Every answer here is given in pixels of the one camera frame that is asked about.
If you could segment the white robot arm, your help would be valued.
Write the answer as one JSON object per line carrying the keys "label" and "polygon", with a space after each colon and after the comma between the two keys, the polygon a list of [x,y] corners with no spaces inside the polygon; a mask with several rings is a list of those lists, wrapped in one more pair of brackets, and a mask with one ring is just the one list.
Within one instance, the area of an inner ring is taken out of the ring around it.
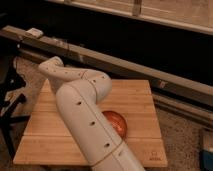
{"label": "white robot arm", "polygon": [[38,69],[49,80],[58,112],[92,171],[145,171],[97,106],[112,88],[106,73],[65,67],[57,56]]}

